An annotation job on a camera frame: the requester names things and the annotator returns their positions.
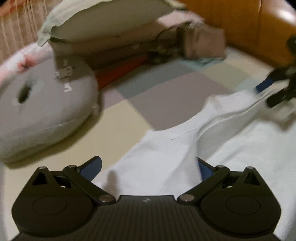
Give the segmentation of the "white printed sweatshirt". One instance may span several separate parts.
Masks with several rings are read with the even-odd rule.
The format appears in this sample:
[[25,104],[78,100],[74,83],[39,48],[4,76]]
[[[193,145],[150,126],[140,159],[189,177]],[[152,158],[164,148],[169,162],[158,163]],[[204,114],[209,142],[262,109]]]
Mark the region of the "white printed sweatshirt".
[[253,166],[281,206],[276,236],[295,240],[295,101],[268,108],[268,97],[250,91],[211,96],[186,122],[148,131],[93,182],[115,197],[179,196],[201,182],[198,158],[232,171]]

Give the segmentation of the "wooden headboard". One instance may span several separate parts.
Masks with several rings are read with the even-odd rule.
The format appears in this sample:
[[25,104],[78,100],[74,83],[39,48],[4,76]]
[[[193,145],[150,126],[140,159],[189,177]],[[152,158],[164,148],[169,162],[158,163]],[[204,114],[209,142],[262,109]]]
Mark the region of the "wooden headboard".
[[295,9],[287,1],[184,1],[208,25],[223,28],[227,44],[272,65],[294,60],[287,40],[295,35]]

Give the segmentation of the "grey donut cushion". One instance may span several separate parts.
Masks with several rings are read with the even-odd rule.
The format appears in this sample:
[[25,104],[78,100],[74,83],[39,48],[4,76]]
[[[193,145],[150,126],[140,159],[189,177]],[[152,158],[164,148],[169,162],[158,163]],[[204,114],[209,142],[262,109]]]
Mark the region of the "grey donut cushion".
[[1,162],[13,163],[67,138],[97,107],[94,72],[79,57],[52,57],[1,91]]

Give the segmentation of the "pink leather handbag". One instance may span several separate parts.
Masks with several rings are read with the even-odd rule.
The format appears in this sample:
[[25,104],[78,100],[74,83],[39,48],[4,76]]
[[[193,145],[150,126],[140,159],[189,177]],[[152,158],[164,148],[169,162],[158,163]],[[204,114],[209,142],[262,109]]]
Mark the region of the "pink leather handbag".
[[224,30],[193,21],[173,25],[156,37],[157,50],[185,59],[215,59],[226,55]]

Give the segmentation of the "red folded cloth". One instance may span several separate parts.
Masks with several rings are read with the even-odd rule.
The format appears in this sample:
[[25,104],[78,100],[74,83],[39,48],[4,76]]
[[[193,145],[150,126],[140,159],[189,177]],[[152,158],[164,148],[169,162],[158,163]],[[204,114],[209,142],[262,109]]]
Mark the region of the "red folded cloth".
[[130,57],[95,71],[98,90],[102,90],[147,61],[147,54]]

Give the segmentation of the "pink floral folded quilt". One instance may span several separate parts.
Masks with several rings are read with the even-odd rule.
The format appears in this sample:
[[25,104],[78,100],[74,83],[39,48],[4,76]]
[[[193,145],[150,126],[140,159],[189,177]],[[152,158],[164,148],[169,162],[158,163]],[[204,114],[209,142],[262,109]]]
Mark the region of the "pink floral folded quilt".
[[155,39],[161,31],[186,21],[202,23],[204,20],[192,11],[175,10],[170,14],[122,33],[119,36],[96,37],[91,40],[69,43],[60,40],[50,40],[43,47],[39,47],[37,43],[31,43],[3,62],[1,65],[1,87],[17,75],[25,72],[28,68],[50,58],[53,54],[88,57],[114,48],[149,42]]

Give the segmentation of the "striped green white pillow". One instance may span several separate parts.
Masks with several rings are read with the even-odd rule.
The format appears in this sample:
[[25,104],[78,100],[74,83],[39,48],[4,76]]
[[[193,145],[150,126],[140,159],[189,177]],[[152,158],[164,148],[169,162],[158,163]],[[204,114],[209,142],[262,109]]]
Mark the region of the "striped green white pillow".
[[62,1],[47,16],[37,44],[118,36],[185,7],[180,1]]

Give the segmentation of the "patterned beige curtain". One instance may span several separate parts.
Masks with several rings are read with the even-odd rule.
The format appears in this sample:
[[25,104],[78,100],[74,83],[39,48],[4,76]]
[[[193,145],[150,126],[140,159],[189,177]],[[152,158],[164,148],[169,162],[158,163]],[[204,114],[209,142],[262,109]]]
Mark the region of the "patterned beige curtain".
[[1,1],[1,63],[36,42],[51,10],[61,1]]

